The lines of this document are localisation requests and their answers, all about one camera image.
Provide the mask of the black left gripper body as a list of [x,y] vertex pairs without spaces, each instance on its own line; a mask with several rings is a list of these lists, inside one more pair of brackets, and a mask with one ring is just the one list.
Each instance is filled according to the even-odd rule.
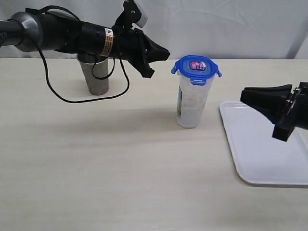
[[112,29],[116,32],[118,57],[127,60],[143,78],[151,78],[154,70],[146,58],[145,35],[136,25],[139,18],[140,12],[134,0],[126,0]]

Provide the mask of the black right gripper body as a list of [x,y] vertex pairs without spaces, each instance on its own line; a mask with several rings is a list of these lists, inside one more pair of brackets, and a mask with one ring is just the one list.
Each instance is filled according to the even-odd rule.
[[287,141],[295,128],[308,129],[308,83],[300,82],[287,97],[272,137]]

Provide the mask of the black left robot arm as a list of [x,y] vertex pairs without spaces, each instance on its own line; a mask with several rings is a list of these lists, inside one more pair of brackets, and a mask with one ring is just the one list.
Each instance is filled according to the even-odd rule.
[[170,52],[141,30],[147,20],[134,0],[123,2],[123,12],[112,27],[82,21],[56,5],[26,8],[0,22],[0,44],[22,52],[56,51],[123,59],[143,78],[151,78],[154,70],[150,63],[167,60]]

